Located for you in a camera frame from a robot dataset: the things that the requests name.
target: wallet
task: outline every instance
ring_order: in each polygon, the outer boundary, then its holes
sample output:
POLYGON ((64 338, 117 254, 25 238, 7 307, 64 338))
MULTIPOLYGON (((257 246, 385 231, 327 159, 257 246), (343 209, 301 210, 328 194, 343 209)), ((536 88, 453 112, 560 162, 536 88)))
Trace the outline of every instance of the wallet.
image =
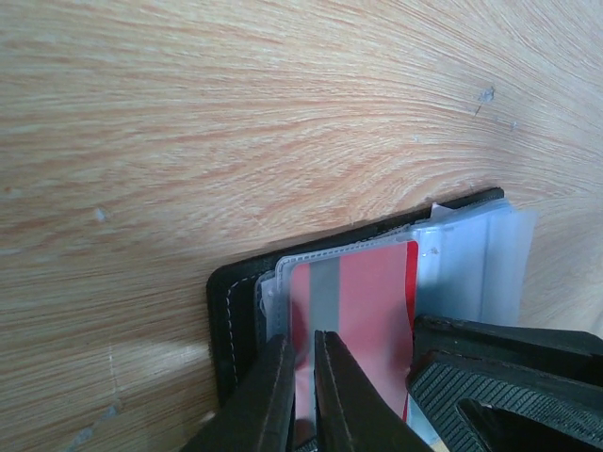
MULTIPOLYGON (((504 191, 495 187, 439 204, 458 209, 501 198, 504 198, 504 191)), ((430 207, 401 213, 343 233, 260 254, 214 271, 207 281, 206 291, 211 352, 220 405, 223 406, 235 392, 258 357, 254 291, 260 276, 273 270, 285 256, 370 240, 390 230, 427 219, 430 214, 430 207)))

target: black plastic part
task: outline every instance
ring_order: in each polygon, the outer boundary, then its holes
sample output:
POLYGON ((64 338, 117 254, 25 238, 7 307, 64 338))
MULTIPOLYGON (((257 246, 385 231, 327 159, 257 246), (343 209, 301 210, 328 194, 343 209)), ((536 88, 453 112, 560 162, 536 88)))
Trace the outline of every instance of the black plastic part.
MULTIPOLYGON (((441 203, 448 208, 458 209, 503 197, 504 191, 501 188, 490 188, 456 200, 447 202, 444 200, 441 203)), ((238 383, 247 375, 257 359, 253 289, 262 274, 273 270, 283 256, 369 240, 405 224, 428 218, 430 212, 431 208, 426 207, 402 213, 350 231, 218 268, 207 281, 207 305, 220 405, 223 406, 235 392, 238 383)))
POLYGON ((318 450, 431 451, 385 404, 337 333, 315 337, 318 450))
POLYGON ((273 337, 240 388, 182 452, 292 449, 295 352, 273 337))
POLYGON ((603 448, 596 336, 424 316, 415 350, 409 390, 451 452, 517 452, 526 435, 538 450, 603 448))

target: wooden table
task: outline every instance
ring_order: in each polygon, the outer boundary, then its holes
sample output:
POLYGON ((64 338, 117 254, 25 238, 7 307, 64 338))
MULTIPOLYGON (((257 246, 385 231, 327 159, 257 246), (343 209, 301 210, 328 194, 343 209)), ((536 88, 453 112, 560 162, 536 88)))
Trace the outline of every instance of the wooden table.
POLYGON ((603 334, 600 2, 0 11, 3 451, 177 450, 212 270, 481 187, 540 214, 522 324, 603 334))

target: light brown wood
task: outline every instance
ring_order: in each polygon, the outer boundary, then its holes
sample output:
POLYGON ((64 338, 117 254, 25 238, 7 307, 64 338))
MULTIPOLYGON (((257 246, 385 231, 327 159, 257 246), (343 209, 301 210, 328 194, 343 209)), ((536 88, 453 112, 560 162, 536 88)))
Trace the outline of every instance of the light brown wood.
POLYGON ((213 269, 480 187, 540 214, 521 322, 603 334, 601 17, 2 1, 0 449, 176 450, 213 269))

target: red card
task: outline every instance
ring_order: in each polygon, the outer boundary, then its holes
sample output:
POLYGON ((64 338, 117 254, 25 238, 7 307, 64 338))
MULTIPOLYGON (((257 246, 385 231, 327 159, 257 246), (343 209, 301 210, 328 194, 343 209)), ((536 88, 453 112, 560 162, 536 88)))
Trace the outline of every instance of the red card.
POLYGON ((405 417, 413 355, 414 241, 297 265, 291 273, 296 418, 314 421, 314 331, 337 331, 379 394, 405 417))

